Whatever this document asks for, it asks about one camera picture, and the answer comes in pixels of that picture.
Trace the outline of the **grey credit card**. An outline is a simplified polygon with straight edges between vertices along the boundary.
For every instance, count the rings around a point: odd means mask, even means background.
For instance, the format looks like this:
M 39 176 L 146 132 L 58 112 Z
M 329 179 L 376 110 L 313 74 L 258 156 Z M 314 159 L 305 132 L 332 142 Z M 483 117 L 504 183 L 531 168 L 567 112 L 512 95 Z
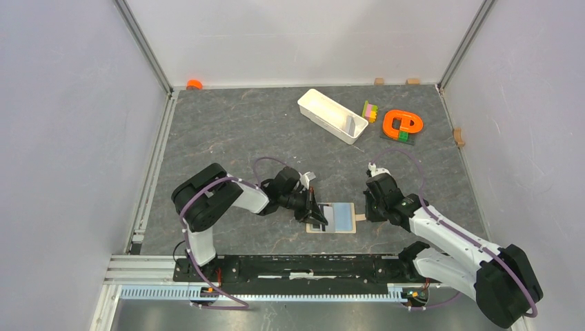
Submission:
M 335 220 L 334 209 L 330 205 L 322 206 L 324 218 L 327 220 L 328 225 L 332 225 Z

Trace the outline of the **beige card holder wallet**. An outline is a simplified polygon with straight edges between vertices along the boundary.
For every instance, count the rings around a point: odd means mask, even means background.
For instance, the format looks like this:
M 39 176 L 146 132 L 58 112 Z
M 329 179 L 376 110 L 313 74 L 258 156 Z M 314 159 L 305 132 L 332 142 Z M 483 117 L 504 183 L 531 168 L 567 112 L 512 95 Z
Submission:
M 322 209 L 323 205 L 330 205 L 334 209 L 335 220 L 332 225 L 324 226 L 324 231 L 312 231 L 309 229 L 311 224 L 306 225 L 306 232 L 309 234 L 355 234 L 357 231 L 357 222 L 365 221 L 364 214 L 355 212 L 354 203 L 319 203 Z

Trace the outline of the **white plastic bin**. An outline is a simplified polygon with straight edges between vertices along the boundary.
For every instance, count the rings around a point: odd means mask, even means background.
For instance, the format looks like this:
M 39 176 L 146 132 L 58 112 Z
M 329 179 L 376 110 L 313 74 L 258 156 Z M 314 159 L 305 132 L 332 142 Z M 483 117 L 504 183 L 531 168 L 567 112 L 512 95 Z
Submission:
M 369 125 L 365 118 L 314 88 L 302 95 L 297 100 L 297 105 L 305 117 L 348 145 L 354 144 Z M 355 119 L 354 137 L 348 136 L 344 130 L 347 116 L 353 116 Z

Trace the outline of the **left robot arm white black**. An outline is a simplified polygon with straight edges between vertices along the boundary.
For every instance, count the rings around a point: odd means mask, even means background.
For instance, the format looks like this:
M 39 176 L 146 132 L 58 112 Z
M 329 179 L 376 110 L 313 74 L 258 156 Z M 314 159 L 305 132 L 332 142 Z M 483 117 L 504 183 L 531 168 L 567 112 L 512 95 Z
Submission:
M 171 201 L 180 218 L 192 274 L 200 281 L 215 276 L 217 252 L 212 228 L 230 208 L 259 216 L 285 208 L 301 223 L 328 225 L 310 185 L 314 177 L 286 165 L 275 177 L 254 185 L 212 163 L 176 187 Z

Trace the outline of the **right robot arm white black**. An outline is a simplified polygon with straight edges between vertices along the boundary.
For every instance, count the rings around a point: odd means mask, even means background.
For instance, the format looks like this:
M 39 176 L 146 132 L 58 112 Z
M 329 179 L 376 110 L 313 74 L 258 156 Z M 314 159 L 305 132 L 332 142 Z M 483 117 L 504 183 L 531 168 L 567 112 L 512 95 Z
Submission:
M 387 221 L 425 240 L 401 252 L 398 270 L 403 279 L 423 277 L 451 287 L 500 328 L 537 314 L 544 293 L 521 248 L 503 248 L 463 229 L 419 195 L 404 195 L 387 171 L 366 174 L 367 220 Z

